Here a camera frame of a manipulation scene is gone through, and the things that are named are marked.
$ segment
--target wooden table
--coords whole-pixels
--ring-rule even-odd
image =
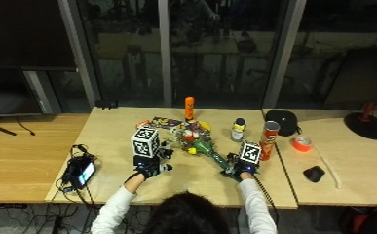
[[[346,128],[344,116],[349,111],[293,110],[293,113],[301,134],[312,140],[313,147],[305,153],[297,152],[290,144],[294,136],[279,136],[276,144],[297,204],[377,206],[377,140]],[[325,175],[313,183],[301,172],[316,165]]]
[[[29,134],[14,117],[0,119],[0,203],[43,203],[66,152],[81,132],[87,114],[19,117],[34,131]]]
[[[182,109],[143,109],[119,108],[100,110],[94,108],[82,127],[75,144],[85,144],[87,151],[96,156],[95,174],[89,181],[87,189],[94,203],[106,202],[126,178],[134,173],[134,155],[131,136],[135,132],[135,123],[154,116],[182,120]],[[195,110],[195,118],[211,125],[211,137],[215,150],[221,156],[229,152],[237,153],[240,144],[229,139],[232,122],[243,117],[247,123],[244,138],[257,142],[263,126],[261,113],[257,110]],[[159,130],[159,138],[170,137],[166,130]],[[59,170],[61,177],[66,162]],[[172,159],[167,161],[174,170],[150,178],[138,190],[134,205],[156,205],[172,194],[188,191],[203,195],[217,206],[237,207],[243,205],[237,184],[229,178],[221,177],[220,168],[212,159],[204,155],[188,155],[175,148]],[[260,179],[277,208],[296,208],[296,200],[286,181],[285,173],[276,153],[267,162],[260,163]],[[55,181],[47,192],[47,202],[70,202],[61,192],[57,194]],[[89,202],[86,190],[82,190]],[[81,201],[74,193],[67,193],[69,199]]]

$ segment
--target apriltag cube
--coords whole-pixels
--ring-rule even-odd
[[[134,156],[152,158],[159,150],[158,131],[148,128],[136,129],[131,138]]]
[[[256,165],[260,158],[260,146],[256,143],[243,141],[240,148],[240,161],[248,165]]]

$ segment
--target red container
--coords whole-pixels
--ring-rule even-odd
[[[267,121],[264,123],[261,138],[260,138],[260,148],[261,148],[261,161],[269,159],[269,154],[276,143],[276,136],[280,130],[280,125],[275,121]]]

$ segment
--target yellow object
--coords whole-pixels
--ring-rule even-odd
[[[196,154],[196,149],[195,148],[189,148],[188,149],[188,154]]]
[[[211,126],[207,123],[204,123],[201,121],[197,121],[197,123],[199,123],[201,129],[211,131]]]
[[[235,124],[235,125],[232,126],[232,128],[236,129],[236,130],[243,130],[243,129],[244,129],[244,125],[237,125],[237,124]]]

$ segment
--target hand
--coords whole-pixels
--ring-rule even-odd
[[[255,170],[255,166],[247,165],[237,161],[232,167],[221,172],[221,174],[231,177],[236,182],[241,182],[245,176],[252,176],[255,174]]]
[[[134,170],[138,171],[143,175],[144,180],[147,180],[148,178],[159,175],[163,171],[171,171],[172,166],[168,164],[154,163],[147,167],[135,167]]]

